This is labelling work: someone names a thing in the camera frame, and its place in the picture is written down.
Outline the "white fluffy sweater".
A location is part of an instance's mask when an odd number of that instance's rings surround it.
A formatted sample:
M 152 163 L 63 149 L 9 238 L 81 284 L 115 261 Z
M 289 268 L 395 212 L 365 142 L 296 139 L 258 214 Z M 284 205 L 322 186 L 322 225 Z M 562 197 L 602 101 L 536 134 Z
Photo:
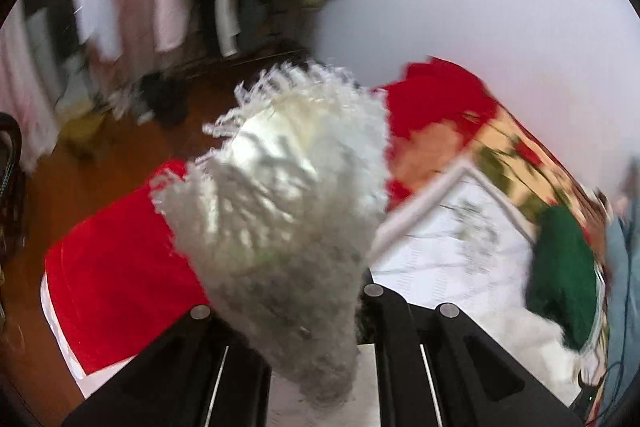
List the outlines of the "white fluffy sweater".
M 283 63 L 237 87 L 220 145 L 162 171 L 152 202 L 219 316 L 317 409 L 352 391 L 360 287 L 385 219 L 385 95 Z

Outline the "white quilted floral mat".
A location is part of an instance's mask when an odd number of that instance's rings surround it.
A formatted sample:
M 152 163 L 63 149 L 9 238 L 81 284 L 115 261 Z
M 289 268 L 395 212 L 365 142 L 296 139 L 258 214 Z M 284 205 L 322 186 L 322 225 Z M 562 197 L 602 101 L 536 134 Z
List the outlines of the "white quilted floral mat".
M 570 404 L 579 393 L 579 355 L 564 347 L 560 325 L 525 306 L 533 243 L 506 196 L 462 159 L 388 215 L 371 272 L 407 303 L 453 303 Z

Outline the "red floral blanket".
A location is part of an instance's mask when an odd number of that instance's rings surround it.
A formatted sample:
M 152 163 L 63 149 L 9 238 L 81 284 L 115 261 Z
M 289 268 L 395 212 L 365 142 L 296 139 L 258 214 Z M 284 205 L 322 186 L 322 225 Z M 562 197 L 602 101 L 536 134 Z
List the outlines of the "red floral blanket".
M 409 64 L 384 91 L 392 207 L 468 158 L 530 225 L 544 208 L 564 205 L 602 253 L 602 196 L 581 187 L 472 72 L 433 58 Z M 84 395 L 204 299 L 150 192 L 142 185 L 81 221 L 44 258 L 43 311 Z

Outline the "dark green folded garment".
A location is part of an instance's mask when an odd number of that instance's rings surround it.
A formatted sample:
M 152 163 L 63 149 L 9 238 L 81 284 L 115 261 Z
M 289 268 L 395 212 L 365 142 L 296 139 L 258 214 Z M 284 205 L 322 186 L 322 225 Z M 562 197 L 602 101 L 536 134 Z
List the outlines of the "dark green folded garment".
M 525 302 L 528 311 L 560 325 L 565 347 L 585 348 L 601 308 L 596 265 L 584 231 L 564 206 L 539 216 Z

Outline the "blue-grey duvet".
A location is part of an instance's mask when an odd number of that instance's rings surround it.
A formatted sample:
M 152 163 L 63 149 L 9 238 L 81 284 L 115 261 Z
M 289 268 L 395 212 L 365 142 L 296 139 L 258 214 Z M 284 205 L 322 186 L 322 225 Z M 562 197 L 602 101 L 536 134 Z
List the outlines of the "blue-grey duvet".
M 613 205 L 606 229 L 608 363 L 599 426 L 639 424 L 639 161 Z

